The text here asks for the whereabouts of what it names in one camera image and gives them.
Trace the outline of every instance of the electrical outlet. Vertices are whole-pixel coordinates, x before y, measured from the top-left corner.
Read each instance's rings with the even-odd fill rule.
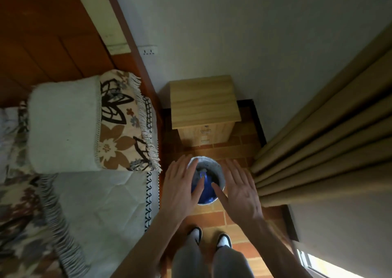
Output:
[[[140,46],[138,47],[140,55],[157,55],[158,47],[157,46]]]

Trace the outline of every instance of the curtain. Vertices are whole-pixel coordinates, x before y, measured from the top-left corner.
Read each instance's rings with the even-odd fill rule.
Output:
[[[392,24],[265,145],[263,206],[392,190]]]

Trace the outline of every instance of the bucket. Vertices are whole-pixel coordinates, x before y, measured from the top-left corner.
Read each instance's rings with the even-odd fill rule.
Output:
[[[199,162],[196,166],[196,171],[192,179],[192,192],[196,188],[196,185],[200,178],[204,178],[204,190],[202,192],[202,195],[200,196],[198,205],[208,205],[216,201],[216,199],[218,198],[211,186],[211,183],[215,182],[216,184],[218,184],[221,190],[224,190],[226,185],[225,176],[223,175],[222,167],[216,161],[209,157],[193,157],[190,160],[188,166],[190,166],[190,164],[195,158],[197,158]]]

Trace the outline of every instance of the shoe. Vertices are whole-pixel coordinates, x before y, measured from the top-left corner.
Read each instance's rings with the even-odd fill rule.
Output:
[[[223,246],[229,246],[230,248],[232,248],[230,237],[228,236],[228,234],[225,234],[224,232],[219,235],[218,241],[216,242],[215,251],[217,251],[220,247]]]
[[[196,226],[191,231],[189,231],[188,236],[191,236],[195,239],[196,243],[199,245],[202,240],[203,231],[200,227]]]

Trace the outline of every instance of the black and white sneaker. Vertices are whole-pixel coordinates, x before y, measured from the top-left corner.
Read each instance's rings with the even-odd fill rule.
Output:
[[[230,237],[228,236],[228,234],[225,234],[224,232],[219,235],[218,241],[216,242],[215,251],[217,251],[220,247],[223,246],[229,246],[230,248],[232,248]]]
[[[188,233],[188,236],[194,238],[196,243],[199,245],[202,240],[203,231],[200,227],[196,226]]]

